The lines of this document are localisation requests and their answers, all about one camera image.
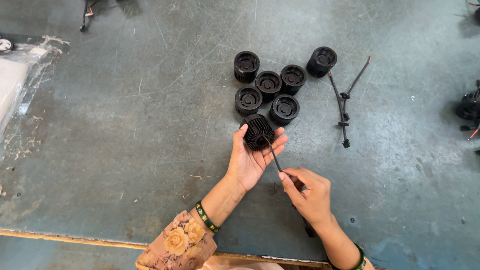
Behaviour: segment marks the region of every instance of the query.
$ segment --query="black electronic component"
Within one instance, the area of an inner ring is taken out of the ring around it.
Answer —
[[[13,43],[8,39],[0,37],[0,52],[8,52],[13,49]]]
[[[263,102],[272,101],[282,87],[282,79],[273,71],[263,71],[255,79],[255,86],[263,96]]]
[[[480,120],[480,89],[463,96],[456,108],[456,114],[467,120]]]
[[[288,65],[280,73],[282,89],[280,92],[287,95],[295,95],[307,81],[305,70],[297,65]]]
[[[248,129],[243,139],[251,150],[261,151],[268,147],[269,142],[272,144],[275,141],[275,132],[265,116],[257,113],[249,115],[242,120],[240,127],[244,124],[248,124]]]
[[[296,98],[290,95],[276,97],[270,107],[270,119],[279,126],[289,124],[300,112],[300,104]]]
[[[307,63],[307,71],[313,77],[321,78],[335,66],[337,56],[329,47],[320,47],[313,51]]]
[[[259,67],[260,59],[251,51],[239,52],[233,60],[235,78],[241,83],[253,82]]]
[[[262,93],[255,87],[241,87],[235,94],[235,110],[241,116],[258,112],[262,104]]]

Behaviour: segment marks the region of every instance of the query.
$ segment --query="orange floral fabric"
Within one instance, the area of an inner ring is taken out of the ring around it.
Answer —
[[[196,270],[213,255],[213,238],[183,211],[138,257],[140,270]]]

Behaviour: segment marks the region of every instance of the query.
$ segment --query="green bangle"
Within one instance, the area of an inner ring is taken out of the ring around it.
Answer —
[[[204,211],[204,208],[202,207],[202,201],[198,201],[197,204],[195,205],[195,209],[197,209],[197,213],[202,218],[204,221],[205,225],[213,231],[214,233],[218,232],[220,230],[220,227],[217,227],[213,224],[213,222],[208,218],[207,214]]]
[[[360,263],[358,264],[357,267],[353,268],[352,270],[363,270],[363,268],[367,264],[367,257],[365,257],[365,253],[363,252],[363,249],[359,247],[359,245],[357,245],[356,243],[354,244],[357,246],[357,248],[360,251]],[[330,264],[333,270],[340,270],[337,267],[333,266],[333,264],[330,262],[330,259],[328,259],[328,257],[327,257],[327,260],[328,260],[328,264]]]

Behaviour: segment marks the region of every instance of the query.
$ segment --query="workbench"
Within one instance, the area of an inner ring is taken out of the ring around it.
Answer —
[[[71,42],[0,144],[0,228],[152,242],[227,170],[242,120],[234,56],[253,51],[260,72],[279,73],[328,46],[339,91],[372,56],[347,104],[351,147],[328,76],[308,76],[280,165],[331,180],[332,212],[376,266],[478,265],[480,144],[453,112],[480,75],[480,26],[464,1],[105,0],[81,33],[83,8],[0,11],[4,33]],[[271,164],[215,235],[218,251],[326,260],[274,183]]]

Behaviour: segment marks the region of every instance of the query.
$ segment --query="yellow flower print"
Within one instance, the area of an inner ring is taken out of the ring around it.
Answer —
[[[205,234],[205,230],[198,224],[198,222],[191,218],[185,226],[185,232],[188,233],[189,242],[194,244],[202,239]]]
[[[189,237],[187,234],[185,234],[183,229],[181,227],[177,227],[168,233],[168,236],[163,243],[166,251],[168,251],[170,254],[180,256],[187,249],[188,240]]]
[[[197,254],[200,252],[200,250],[202,250],[201,247],[199,247],[197,245],[194,245],[191,248],[187,249],[187,251],[185,252],[185,256],[187,258],[193,258],[193,257],[197,256]]]

